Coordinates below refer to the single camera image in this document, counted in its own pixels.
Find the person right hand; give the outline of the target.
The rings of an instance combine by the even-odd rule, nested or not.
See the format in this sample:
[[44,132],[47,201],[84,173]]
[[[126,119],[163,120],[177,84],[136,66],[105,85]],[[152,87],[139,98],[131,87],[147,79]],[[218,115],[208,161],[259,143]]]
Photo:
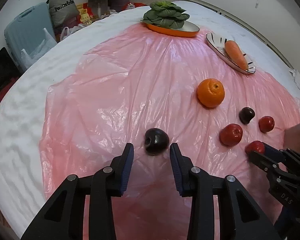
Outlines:
[[300,154],[300,123],[285,130],[283,148],[290,148]]

